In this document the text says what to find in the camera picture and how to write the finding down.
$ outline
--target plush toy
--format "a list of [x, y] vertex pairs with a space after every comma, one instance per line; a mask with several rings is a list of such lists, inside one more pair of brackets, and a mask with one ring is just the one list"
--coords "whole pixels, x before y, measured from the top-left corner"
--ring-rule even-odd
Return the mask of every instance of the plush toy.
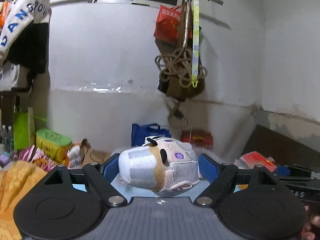
[[161, 197], [177, 196], [199, 183], [191, 144], [172, 138], [147, 137], [143, 146], [122, 152], [118, 163], [121, 181]]

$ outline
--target black circular cover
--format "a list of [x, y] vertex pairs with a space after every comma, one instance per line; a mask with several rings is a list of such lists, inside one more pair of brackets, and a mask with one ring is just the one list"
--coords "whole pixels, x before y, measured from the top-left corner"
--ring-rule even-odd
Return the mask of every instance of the black circular cover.
[[79, 190], [54, 194], [30, 192], [17, 204], [14, 221], [22, 234], [61, 240], [90, 231], [102, 212], [100, 201]]
[[227, 227], [249, 239], [287, 239], [298, 235], [305, 223], [305, 209], [290, 192], [252, 192], [249, 188], [225, 197], [219, 206]]

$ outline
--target gray stripe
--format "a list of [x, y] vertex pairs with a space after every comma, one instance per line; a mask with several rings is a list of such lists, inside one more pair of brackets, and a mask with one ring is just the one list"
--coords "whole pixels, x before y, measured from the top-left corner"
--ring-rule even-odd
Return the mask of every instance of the gray stripe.
[[129, 159], [146, 157], [146, 156], [150, 156], [150, 155], [151, 155], [151, 153], [149, 152], [148, 149], [143, 150], [143, 151], [136, 151], [136, 152], [129, 152], [128, 153]]
[[155, 179], [130, 179], [130, 186], [150, 189], [157, 186]]
[[154, 179], [153, 169], [130, 169], [130, 178], [132, 179]]

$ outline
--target orange cloth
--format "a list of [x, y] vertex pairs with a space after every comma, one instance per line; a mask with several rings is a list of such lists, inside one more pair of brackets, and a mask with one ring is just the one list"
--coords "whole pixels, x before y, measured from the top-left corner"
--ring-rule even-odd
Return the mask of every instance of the orange cloth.
[[17, 161], [8, 171], [0, 171], [0, 240], [20, 240], [13, 221], [17, 203], [47, 173], [33, 163]]

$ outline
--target light blue surface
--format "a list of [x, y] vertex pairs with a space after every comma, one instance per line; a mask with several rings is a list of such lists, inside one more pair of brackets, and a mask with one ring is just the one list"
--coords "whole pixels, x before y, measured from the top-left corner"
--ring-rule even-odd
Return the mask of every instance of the light blue surface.
[[[117, 191], [119, 191], [128, 202], [130, 202], [132, 197], [158, 197], [151, 190], [129, 186], [128, 184], [123, 183], [119, 178], [120, 175], [118, 174], [112, 181], [111, 185]], [[199, 196], [199, 194], [203, 192], [209, 185], [210, 183], [207, 180], [201, 180], [194, 188], [182, 193], [181, 195], [178, 195], [178, 197], [189, 197], [193, 202], [196, 197]], [[84, 185], [81, 184], [73, 184], [73, 187], [82, 191], [86, 191]]]

